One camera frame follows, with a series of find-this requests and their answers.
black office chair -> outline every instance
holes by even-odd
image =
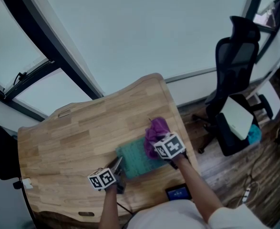
[[[222,113],[219,113],[224,106],[227,97],[248,110],[253,116],[252,124],[259,127],[254,111],[265,108],[269,118],[272,118],[272,110],[263,95],[260,95],[260,104],[250,106],[242,94],[235,94],[244,91],[250,81],[255,59],[259,51],[260,32],[257,26],[250,20],[231,16],[233,32],[231,37],[221,39],[216,46],[216,69],[217,89],[206,99],[207,119],[193,115],[193,120],[201,119],[210,125],[204,128],[212,134],[204,145],[198,150],[203,153],[208,144],[216,137],[221,150],[225,156],[232,155],[249,146],[249,141],[240,140],[229,128]]]

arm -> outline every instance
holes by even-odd
[[[104,208],[98,229],[119,229],[119,216],[116,204],[116,185],[106,189]]]
[[[210,216],[218,209],[223,207],[216,194],[205,183],[197,171],[191,166],[183,155],[177,155],[173,161],[178,166],[188,190],[190,191],[194,203],[207,223]]]

wooden floor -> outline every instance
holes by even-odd
[[[275,77],[271,82],[280,97],[280,82]],[[255,84],[247,90],[247,93],[254,87]],[[197,150],[209,138],[209,134],[202,127],[203,122],[193,121],[191,116],[195,113],[205,115],[204,101],[180,107],[179,112],[191,143]],[[257,117],[258,120],[264,118],[262,112],[258,112]],[[257,183],[253,184],[248,207],[269,227],[280,219],[280,145],[273,142],[279,127],[280,113],[275,120],[261,126],[262,141],[259,145],[246,148],[229,157],[223,156],[216,139],[206,148],[205,153],[196,152],[202,177],[223,204],[230,208],[237,206],[244,189],[249,185],[249,179],[246,181],[246,178],[253,167],[252,175],[259,186]],[[50,212],[42,212],[35,216],[38,223],[43,224],[41,228],[47,228],[46,225],[55,229],[97,228],[97,223],[78,222]]]

purple cloth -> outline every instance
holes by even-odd
[[[144,141],[144,150],[146,155],[152,159],[158,159],[159,155],[155,151],[153,144],[160,141],[167,133],[170,132],[166,120],[158,117],[151,121],[150,128],[147,128]]]

person's left arm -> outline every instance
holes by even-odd
[[[98,229],[119,229],[119,215],[116,204],[116,185],[106,189],[104,208]]]

